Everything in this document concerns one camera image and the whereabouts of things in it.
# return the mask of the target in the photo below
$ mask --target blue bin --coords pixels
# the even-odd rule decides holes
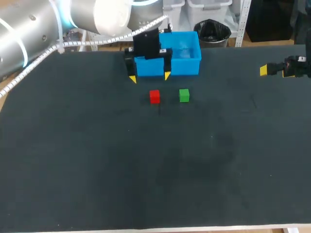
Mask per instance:
[[[172,49],[172,76],[198,75],[202,60],[199,37],[197,32],[161,33],[162,49]],[[163,76],[164,59],[146,60],[135,58],[137,75],[139,77]]]

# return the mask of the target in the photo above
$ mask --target cable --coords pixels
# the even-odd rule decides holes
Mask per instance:
[[[63,54],[65,52],[65,49],[63,47],[63,43],[64,43],[64,39],[63,39],[63,26],[62,26],[62,20],[60,18],[60,15],[59,15],[59,11],[57,9],[57,6],[55,4],[55,2],[53,0],[49,0],[53,10],[54,10],[54,13],[55,13],[55,17],[56,17],[56,21],[57,21],[57,27],[58,27],[58,38],[59,38],[59,47],[58,47],[58,52],[60,54]]]
[[[132,6],[147,6],[147,5],[153,4],[157,1],[158,0],[134,1],[134,2],[132,2]]]
[[[87,30],[83,30],[83,33],[82,33],[82,42],[85,42],[86,40],[86,34],[87,34]],[[83,52],[84,51],[84,46],[80,46],[79,48],[79,52]]]
[[[168,18],[167,15],[165,16],[161,16],[160,18],[152,21],[151,23],[147,24],[146,26],[131,32],[127,35],[123,35],[123,36],[119,36],[119,37],[115,37],[109,40],[101,40],[101,41],[70,41],[70,42],[64,42],[63,46],[64,47],[73,47],[73,46],[92,46],[92,45],[106,45],[106,44],[111,44],[114,42],[118,42],[121,41],[123,39],[129,38],[129,37],[133,37],[136,36],[138,34],[141,34],[143,32],[145,32],[146,30],[152,28],[153,26],[155,26],[156,24],[162,22],[163,20],[165,20],[166,18]],[[7,93],[9,93],[20,81],[22,81],[32,70],[34,70],[34,68],[36,68],[44,59],[46,59],[49,55],[51,55],[54,51],[56,51],[58,49],[59,45],[53,45],[52,47],[50,47],[49,49],[45,50],[43,52],[43,54],[41,54],[37,59],[35,59],[34,62],[32,62],[29,66],[27,66],[19,75],[17,75],[16,78],[14,78],[9,84],[7,84],[7,86],[5,88],[3,88],[0,91],[0,99],[2,97],[4,97]]]

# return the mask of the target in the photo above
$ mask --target black table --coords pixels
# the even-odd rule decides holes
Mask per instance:
[[[122,53],[53,54],[0,113],[0,232],[310,223],[311,80],[259,77],[289,55],[208,49],[135,85]]]

